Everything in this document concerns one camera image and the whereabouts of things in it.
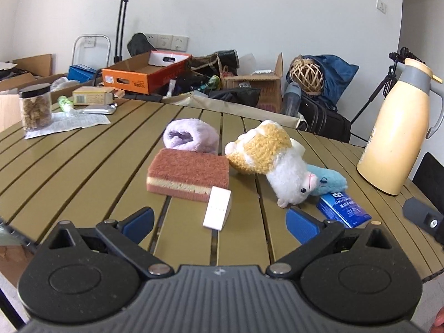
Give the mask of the blue tissue pack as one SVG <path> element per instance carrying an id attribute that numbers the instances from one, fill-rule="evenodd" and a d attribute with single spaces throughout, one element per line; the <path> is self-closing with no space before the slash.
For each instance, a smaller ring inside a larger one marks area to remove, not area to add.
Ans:
<path id="1" fill-rule="evenodd" d="M 317 209 L 329 220 L 341 222 L 349 229 L 354 229 L 372 219 L 361 206 L 343 192 L 321 195 Z"/>

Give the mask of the light blue plush toy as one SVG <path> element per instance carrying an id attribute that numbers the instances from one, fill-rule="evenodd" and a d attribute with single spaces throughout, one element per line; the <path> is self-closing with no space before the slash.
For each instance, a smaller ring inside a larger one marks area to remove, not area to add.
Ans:
<path id="1" fill-rule="evenodd" d="M 338 171 L 316 165 L 307 165 L 307 169 L 318 179 L 317 187 L 310 195 L 320 196 L 328 193 L 340 193 L 348 188 L 347 180 Z"/>

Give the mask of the pink scrubbing sponge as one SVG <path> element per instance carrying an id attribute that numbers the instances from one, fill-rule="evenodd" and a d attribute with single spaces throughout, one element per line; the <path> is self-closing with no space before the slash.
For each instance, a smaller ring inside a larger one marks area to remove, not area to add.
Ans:
<path id="1" fill-rule="evenodd" d="M 207 202 L 214 186 L 229 187 L 226 157 L 163 148 L 148 167 L 146 187 L 151 193 Z"/>

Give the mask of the white and yellow plush alpaca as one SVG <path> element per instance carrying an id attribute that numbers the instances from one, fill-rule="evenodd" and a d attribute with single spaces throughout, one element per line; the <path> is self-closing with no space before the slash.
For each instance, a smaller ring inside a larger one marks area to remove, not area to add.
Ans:
<path id="1" fill-rule="evenodd" d="M 317 188 L 318 178 L 308 170 L 303 153 L 281 125 L 265 120 L 229 142 L 224 153 L 229 164 L 246 175 L 265 175 L 277 205 L 298 205 Z"/>

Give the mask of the white foam block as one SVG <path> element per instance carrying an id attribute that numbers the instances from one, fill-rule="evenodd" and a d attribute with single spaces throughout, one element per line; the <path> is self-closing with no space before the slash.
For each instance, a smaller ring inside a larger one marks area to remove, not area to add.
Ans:
<path id="1" fill-rule="evenodd" d="M 232 204 L 232 193 L 217 186 L 211 188 L 203 226 L 221 231 L 229 215 Z"/>

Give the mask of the purple fuzzy sock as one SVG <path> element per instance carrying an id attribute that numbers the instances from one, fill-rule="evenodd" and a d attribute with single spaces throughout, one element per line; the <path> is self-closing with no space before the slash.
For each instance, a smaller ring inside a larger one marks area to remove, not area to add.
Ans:
<path id="1" fill-rule="evenodd" d="M 200 119 L 181 119 L 166 126 L 163 143 L 168 149 L 218 154 L 219 135 Z"/>

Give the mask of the black folding chair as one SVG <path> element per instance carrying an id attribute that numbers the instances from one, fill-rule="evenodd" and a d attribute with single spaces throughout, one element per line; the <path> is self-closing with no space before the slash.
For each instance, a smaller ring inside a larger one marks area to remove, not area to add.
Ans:
<path id="1" fill-rule="evenodd" d="M 431 153 L 427 152 L 423 156 L 413 182 L 436 209 L 443 211 L 444 168 Z"/>

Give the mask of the tan folding slatted table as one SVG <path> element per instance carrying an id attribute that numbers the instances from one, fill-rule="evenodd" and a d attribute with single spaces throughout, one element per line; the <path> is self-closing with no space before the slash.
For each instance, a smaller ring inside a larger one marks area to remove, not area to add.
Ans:
<path id="1" fill-rule="evenodd" d="M 204 203 L 148 192 L 148 166 L 163 146 L 163 131 L 182 118 L 212 125 L 222 143 L 257 125 L 230 114 L 134 100 L 120 103 L 107 125 L 29 140 L 13 125 L 1 133 L 1 216 L 42 241 L 60 220 L 90 227 L 149 206 L 155 227 L 142 247 L 173 267 L 265 268 L 297 248 L 286 212 L 263 176 L 230 172 L 232 206 L 221 231 L 203 226 Z"/>

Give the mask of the cardboard box with green liner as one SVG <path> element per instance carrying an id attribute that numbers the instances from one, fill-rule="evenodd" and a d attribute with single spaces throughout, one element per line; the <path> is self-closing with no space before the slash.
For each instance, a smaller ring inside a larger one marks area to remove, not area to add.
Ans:
<path id="1" fill-rule="evenodd" d="M 34 241 L 1 220 L 1 273 L 14 287 L 36 249 Z"/>

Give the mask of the printed paper sheet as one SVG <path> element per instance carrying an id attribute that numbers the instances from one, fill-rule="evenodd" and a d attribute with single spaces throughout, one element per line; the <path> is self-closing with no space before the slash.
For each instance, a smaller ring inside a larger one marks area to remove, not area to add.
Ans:
<path id="1" fill-rule="evenodd" d="M 69 132 L 77 128 L 90 128 L 96 125 L 110 124 L 109 118 L 103 114 L 74 114 L 68 116 L 63 112 L 53 113 L 49 125 L 25 133 L 24 139 L 38 138 L 41 136 Z"/>

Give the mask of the small tan box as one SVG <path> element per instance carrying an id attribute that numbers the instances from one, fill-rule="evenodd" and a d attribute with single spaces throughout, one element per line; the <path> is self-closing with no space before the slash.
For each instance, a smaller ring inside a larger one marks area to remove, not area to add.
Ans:
<path id="1" fill-rule="evenodd" d="M 113 102 L 113 89 L 111 87 L 79 87 L 72 92 L 73 104 L 110 105 Z"/>

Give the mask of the orange cardboard box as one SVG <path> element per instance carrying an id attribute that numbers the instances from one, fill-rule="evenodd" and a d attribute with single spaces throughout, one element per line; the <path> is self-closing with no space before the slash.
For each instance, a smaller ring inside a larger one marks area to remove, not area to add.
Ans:
<path id="1" fill-rule="evenodd" d="M 103 83 L 150 95 L 185 71 L 191 58 L 187 53 L 149 51 L 102 69 Z"/>

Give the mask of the woven rattan ball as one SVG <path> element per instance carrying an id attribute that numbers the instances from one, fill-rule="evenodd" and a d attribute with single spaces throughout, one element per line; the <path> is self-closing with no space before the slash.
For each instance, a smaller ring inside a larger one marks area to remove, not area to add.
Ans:
<path id="1" fill-rule="evenodd" d="M 310 58 L 302 55 L 295 57 L 288 71 L 290 79 L 298 83 L 307 95 L 317 96 L 324 89 L 324 75 L 321 67 Z"/>

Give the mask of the blue fabric bag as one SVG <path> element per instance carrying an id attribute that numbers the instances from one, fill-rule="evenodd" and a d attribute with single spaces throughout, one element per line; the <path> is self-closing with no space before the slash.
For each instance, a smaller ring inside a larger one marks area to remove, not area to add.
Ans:
<path id="1" fill-rule="evenodd" d="M 302 55 L 305 58 L 313 59 L 320 67 L 324 75 L 324 89 L 322 94 L 313 96 L 307 95 L 318 104 L 329 110 L 337 112 L 337 103 L 343 92 L 347 89 L 355 74 L 359 70 L 358 65 L 349 64 L 344 59 L 336 55 Z M 289 74 L 286 74 L 286 81 L 293 82 Z"/>

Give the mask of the clear jar with snacks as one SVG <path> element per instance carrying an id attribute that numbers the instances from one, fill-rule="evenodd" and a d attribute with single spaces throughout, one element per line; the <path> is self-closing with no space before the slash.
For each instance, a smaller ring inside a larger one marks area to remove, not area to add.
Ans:
<path id="1" fill-rule="evenodd" d="M 38 130 L 51 123 L 52 100 L 49 83 L 35 84 L 19 90 L 20 116 L 25 131 Z"/>

